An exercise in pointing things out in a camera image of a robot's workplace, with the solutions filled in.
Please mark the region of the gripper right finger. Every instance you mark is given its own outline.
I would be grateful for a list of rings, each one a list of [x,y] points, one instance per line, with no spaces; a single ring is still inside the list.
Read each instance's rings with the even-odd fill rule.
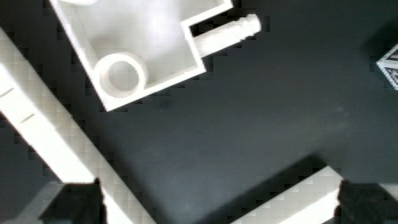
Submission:
[[[341,181],[335,224],[398,224],[398,200],[374,183]]]

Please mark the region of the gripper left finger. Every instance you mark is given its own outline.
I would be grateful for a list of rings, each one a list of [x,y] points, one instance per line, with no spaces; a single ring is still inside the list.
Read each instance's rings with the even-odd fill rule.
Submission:
[[[10,224],[106,224],[99,180],[90,183],[49,182]]]

